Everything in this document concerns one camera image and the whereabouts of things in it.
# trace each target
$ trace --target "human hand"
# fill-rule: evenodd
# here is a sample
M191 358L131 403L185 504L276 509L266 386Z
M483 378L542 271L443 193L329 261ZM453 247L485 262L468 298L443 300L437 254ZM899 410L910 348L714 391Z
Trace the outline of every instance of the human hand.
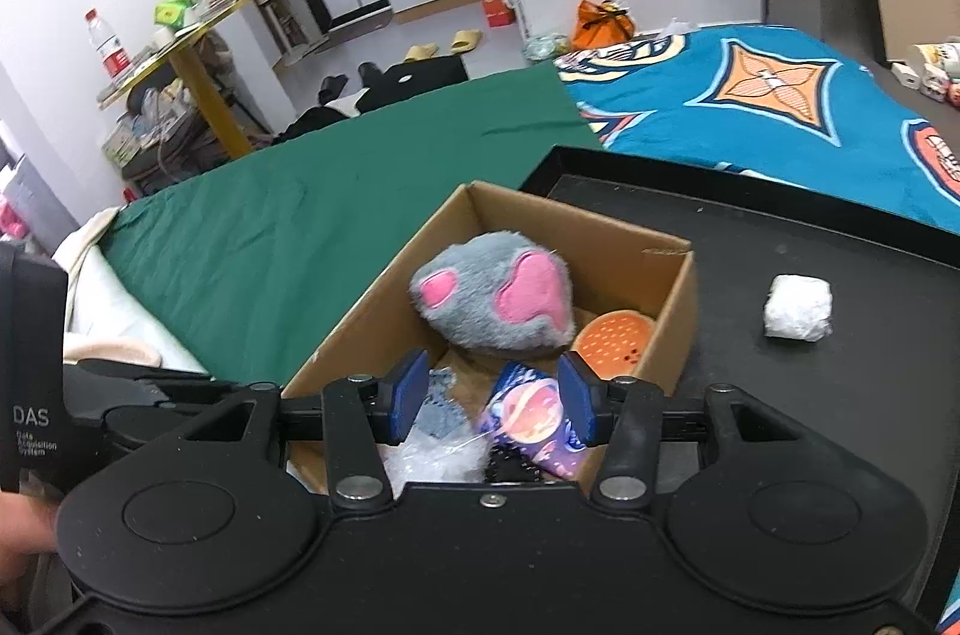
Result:
M31 555L54 550L56 505L34 496L0 492L0 600L4 587L18 580Z

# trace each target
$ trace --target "yellow slipper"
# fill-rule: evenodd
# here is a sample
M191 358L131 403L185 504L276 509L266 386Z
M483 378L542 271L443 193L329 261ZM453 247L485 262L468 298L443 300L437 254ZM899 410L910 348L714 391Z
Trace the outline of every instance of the yellow slipper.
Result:
M458 31L453 35L453 44L450 46L451 53L469 53L480 44L483 39L483 32L478 28Z
M407 54L403 58L403 62L424 61L425 59L432 57L436 52L438 52L439 49L440 47L436 43L415 44L414 47L411 47L411 49L407 50Z

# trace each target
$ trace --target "green sheet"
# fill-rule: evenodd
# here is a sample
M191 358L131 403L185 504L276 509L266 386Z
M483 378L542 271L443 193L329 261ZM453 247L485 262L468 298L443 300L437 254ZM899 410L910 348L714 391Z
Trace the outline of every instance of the green sheet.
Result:
M400 102L123 210L123 285L218 377L285 384L458 184L598 148L552 64Z

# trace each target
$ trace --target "metal screw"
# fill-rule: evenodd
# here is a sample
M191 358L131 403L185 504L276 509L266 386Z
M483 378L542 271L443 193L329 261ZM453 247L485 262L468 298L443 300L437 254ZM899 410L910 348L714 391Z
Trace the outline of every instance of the metal screw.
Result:
M383 483L371 476L345 477L337 483L337 494L354 501L373 499L383 491Z
M647 484L638 477L613 476L600 481L600 494L607 499L626 502L640 499L647 493Z
M484 507L503 507L507 504L507 498L502 494L483 494L480 496L480 504Z

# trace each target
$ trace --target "orange bag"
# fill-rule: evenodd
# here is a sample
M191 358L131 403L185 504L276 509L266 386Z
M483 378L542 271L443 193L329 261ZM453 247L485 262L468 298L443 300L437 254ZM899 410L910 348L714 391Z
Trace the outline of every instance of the orange bag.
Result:
M583 0L577 10L577 28L571 44L574 50L610 47L634 39L636 31L627 11L615 1L594 4Z

